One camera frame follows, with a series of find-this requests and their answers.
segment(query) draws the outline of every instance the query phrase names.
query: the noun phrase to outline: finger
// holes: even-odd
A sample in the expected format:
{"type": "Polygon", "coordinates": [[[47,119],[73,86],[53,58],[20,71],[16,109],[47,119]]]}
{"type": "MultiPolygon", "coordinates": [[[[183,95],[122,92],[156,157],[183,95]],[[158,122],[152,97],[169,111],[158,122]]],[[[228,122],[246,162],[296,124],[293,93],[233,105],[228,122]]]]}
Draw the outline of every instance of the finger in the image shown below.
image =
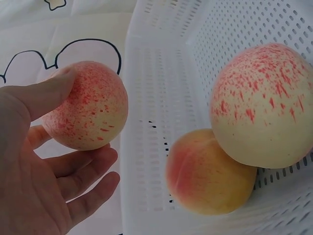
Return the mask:
{"type": "Polygon", "coordinates": [[[51,139],[51,136],[45,131],[42,125],[32,126],[27,134],[27,139],[33,149],[39,148],[41,145],[51,139]]]}
{"type": "Polygon", "coordinates": [[[84,168],[67,177],[58,178],[58,185],[65,201],[80,196],[94,182],[100,179],[116,162],[117,152],[109,148],[84,168]]]}
{"type": "Polygon", "coordinates": [[[88,165],[94,156],[110,148],[108,143],[102,148],[91,151],[75,151],[55,158],[47,158],[45,162],[51,167],[57,178],[73,174],[88,165]]]}
{"type": "Polygon", "coordinates": [[[114,193],[120,177],[116,172],[108,173],[90,192],[67,204],[72,226],[76,226],[95,213],[114,193]]]}
{"type": "Polygon", "coordinates": [[[18,102],[13,107],[18,107],[17,112],[31,122],[60,106],[70,94],[74,80],[74,69],[65,68],[45,82],[25,87],[6,86],[0,92],[10,96],[8,100],[11,102],[18,102]]]}

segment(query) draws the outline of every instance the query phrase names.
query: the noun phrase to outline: hand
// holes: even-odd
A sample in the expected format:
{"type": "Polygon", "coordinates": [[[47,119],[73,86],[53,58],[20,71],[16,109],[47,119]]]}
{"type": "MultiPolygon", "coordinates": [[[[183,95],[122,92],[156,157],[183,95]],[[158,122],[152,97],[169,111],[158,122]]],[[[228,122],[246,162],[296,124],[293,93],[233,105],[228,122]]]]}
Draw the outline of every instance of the hand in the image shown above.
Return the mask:
{"type": "Polygon", "coordinates": [[[42,126],[30,127],[31,121],[61,105],[74,79],[75,71],[64,70],[35,85],[0,88],[0,234],[65,235],[119,183],[116,172],[108,173],[81,196],[117,160],[109,144],[44,160],[34,152],[51,137],[42,126]]]}

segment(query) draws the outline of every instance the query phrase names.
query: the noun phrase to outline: cartoon drawing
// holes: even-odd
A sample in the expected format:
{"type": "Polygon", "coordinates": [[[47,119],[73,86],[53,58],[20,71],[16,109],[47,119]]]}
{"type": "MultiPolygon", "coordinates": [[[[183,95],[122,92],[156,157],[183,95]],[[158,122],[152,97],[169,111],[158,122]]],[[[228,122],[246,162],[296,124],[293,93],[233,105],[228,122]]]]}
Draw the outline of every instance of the cartoon drawing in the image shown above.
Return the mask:
{"type": "Polygon", "coordinates": [[[67,44],[56,55],[51,66],[39,51],[22,51],[12,58],[0,77],[5,85],[26,86],[46,79],[57,68],[84,60],[103,63],[117,74],[121,70],[122,59],[116,46],[101,39],[80,39],[67,44]]]}
{"type": "Polygon", "coordinates": [[[66,0],[44,0],[49,4],[50,11],[54,11],[60,7],[64,7],[67,4],[66,0]]]}

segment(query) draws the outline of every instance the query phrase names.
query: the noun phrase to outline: peach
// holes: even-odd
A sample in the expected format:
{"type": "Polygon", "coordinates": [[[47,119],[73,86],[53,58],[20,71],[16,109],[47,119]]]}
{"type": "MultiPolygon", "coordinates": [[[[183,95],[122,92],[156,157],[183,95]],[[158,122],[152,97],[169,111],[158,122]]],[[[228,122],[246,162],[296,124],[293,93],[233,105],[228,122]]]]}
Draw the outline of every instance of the peach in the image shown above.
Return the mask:
{"type": "Polygon", "coordinates": [[[220,72],[210,118],[234,160],[288,167],[313,147],[313,68],[282,44],[249,48],[220,72]]]}
{"type": "Polygon", "coordinates": [[[120,77],[101,63],[82,61],[69,66],[77,73],[72,91],[61,106],[42,117],[43,126],[64,146],[98,149],[112,141],[126,123],[126,89],[120,77]]]}
{"type": "Polygon", "coordinates": [[[230,213],[250,197],[257,168],[229,157],[211,129],[180,137],[166,164],[170,194],[190,211],[207,215],[230,213]]]}

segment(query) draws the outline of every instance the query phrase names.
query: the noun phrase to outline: yellow peach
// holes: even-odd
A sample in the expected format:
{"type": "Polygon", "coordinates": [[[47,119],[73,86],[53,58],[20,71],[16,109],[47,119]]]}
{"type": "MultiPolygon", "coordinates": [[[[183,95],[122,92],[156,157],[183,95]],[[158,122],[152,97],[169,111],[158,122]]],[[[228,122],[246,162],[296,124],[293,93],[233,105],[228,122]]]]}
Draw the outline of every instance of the yellow peach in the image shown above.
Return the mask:
{"type": "Polygon", "coordinates": [[[229,157],[211,129],[180,137],[171,147],[166,180],[170,194],[190,211],[218,215],[230,213],[250,197],[257,168],[229,157]]]}

